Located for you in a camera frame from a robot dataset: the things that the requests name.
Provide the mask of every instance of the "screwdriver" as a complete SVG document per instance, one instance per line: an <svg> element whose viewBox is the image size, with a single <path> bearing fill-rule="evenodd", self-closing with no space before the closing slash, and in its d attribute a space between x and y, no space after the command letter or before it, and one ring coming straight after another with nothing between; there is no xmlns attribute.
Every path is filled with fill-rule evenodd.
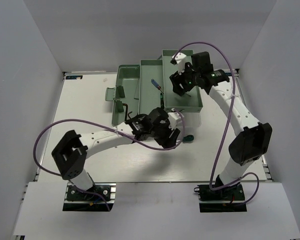
<svg viewBox="0 0 300 240"><path fill-rule="evenodd" d="M151 83L152 83L157 89L159 89L159 90L164 94L164 92L161 90L161 87L160 87L160 85L156 82L156 80L151 79Z"/></svg>

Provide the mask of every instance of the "green toolbox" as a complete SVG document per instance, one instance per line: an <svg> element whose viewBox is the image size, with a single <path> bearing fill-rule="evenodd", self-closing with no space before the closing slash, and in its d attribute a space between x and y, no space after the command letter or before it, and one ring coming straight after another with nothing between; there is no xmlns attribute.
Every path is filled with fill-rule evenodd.
<svg viewBox="0 0 300 240"><path fill-rule="evenodd" d="M113 101L112 125L116 126L133 118L137 114L149 114L153 109L160 107L161 91L156 88L155 80L163 91L164 109L171 112L173 108L183 113L199 113L203 107L200 89L198 86L187 92L190 96L179 96L173 92L170 76L178 68L170 63L177 50L163 50L162 59L141 60L140 64L120 65L117 71L116 84L107 88L106 101ZM192 50L183 50L191 63Z"/></svg>

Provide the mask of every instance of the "white platform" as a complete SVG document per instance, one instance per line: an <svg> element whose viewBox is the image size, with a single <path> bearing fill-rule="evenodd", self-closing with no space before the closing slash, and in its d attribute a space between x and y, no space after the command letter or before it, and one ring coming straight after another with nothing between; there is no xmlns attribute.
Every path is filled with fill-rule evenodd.
<svg viewBox="0 0 300 240"><path fill-rule="evenodd" d="M196 183L118 183L111 212L62 211L67 182L30 182L14 235L26 240L291 240L300 233L281 183L247 212L200 213ZM250 196L255 183L243 183Z"/></svg>
<svg viewBox="0 0 300 240"><path fill-rule="evenodd" d="M77 118L111 127L112 102L105 101L105 92L107 87L115 87L116 76L116 73L87 74L82 79L65 80L54 121ZM209 181L227 118L204 90L201 90L201 97L201 127L192 132L193 143L181 144L177 149L167 152L150 150L136 143L118 146L87 159L85 169L99 183ZM58 171L51 152L65 132L72 129L79 134L98 130L97 127L77 122L54 126L43 155L44 167ZM228 146L234 138L234 131L230 127L215 177L224 169L230 157ZM147 144L158 146L154 140ZM248 171L255 172L260 180L266 180L261 160L255 161ZM244 180L255 179L249 176ZM38 181L63 180L41 171Z"/></svg>

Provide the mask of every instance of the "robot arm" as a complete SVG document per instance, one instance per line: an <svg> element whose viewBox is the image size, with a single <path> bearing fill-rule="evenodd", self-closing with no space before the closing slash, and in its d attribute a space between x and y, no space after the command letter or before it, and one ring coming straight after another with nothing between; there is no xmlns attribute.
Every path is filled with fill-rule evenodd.
<svg viewBox="0 0 300 240"><path fill-rule="evenodd" d="M193 87L199 86L228 116L232 85L225 72L214 70L208 52L193 54L191 56L193 65L185 59L186 55L183 53L172 57L171 63L178 67L178 71L170 76L173 91L183 96ZM247 168L267 152L272 133L271 126L268 123L260 123L236 96L231 114L230 123L236 138L229 145L230 159L222 173L217 176L216 187L241 178Z"/></svg>
<svg viewBox="0 0 300 240"><path fill-rule="evenodd" d="M140 114L113 127L113 132L102 130L77 134L71 130L56 145L52 157L64 180L71 180L79 189L92 190L94 182L84 170L87 158L103 150L132 144L134 140L144 141L149 137L154 138L164 149L174 147L180 133L176 126L180 121L178 113L167 113L157 107L149 115Z"/></svg>

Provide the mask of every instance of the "white backdrop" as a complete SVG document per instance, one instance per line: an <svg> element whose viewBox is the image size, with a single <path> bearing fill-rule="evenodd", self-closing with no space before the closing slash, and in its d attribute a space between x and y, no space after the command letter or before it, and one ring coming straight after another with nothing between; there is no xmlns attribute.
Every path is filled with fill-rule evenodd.
<svg viewBox="0 0 300 240"><path fill-rule="evenodd" d="M24 0L62 71L116 71L193 41L240 68L276 0ZM191 47L195 52L209 47ZM227 68L211 51L216 67Z"/></svg>
<svg viewBox="0 0 300 240"><path fill-rule="evenodd" d="M0 240L10 239L26 184L34 179L32 148L52 121L62 79L23 1L0 0Z"/></svg>
<svg viewBox="0 0 300 240"><path fill-rule="evenodd" d="M282 182L300 230L300 0L276 3L240 80L251 111L272 125L266 160L274 180Z"/></svg>

